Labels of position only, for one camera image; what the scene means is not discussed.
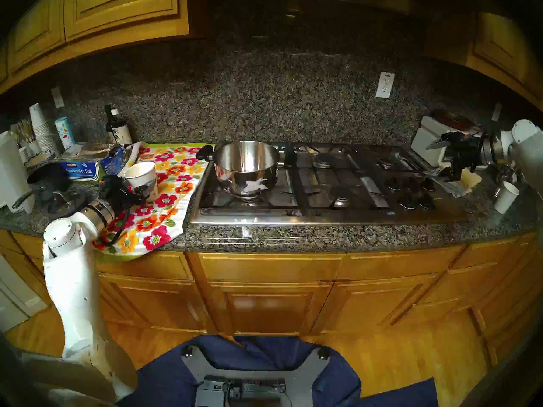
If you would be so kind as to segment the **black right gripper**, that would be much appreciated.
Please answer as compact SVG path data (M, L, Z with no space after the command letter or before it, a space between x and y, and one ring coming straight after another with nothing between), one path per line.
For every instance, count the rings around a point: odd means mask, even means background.
M464 168L471 172L482 164L481 150L485 134L481 137L466 134L464 132L449 132L443 134L443 139L430 143L426 150L435 150L447 147L452 154L451 165L438 173L443 181L459 181Z

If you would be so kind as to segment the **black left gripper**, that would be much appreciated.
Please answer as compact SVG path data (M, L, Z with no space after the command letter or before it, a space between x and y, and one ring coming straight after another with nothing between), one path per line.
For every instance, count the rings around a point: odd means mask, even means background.
M111 187L101 186L98 199L104 206L110 209L112 214L121 214L132 206L138 204L138 196L145 199L147 203L155 201L155 182L147 182L135 187L135 194L124 187L124 180L118 175L111 176Z

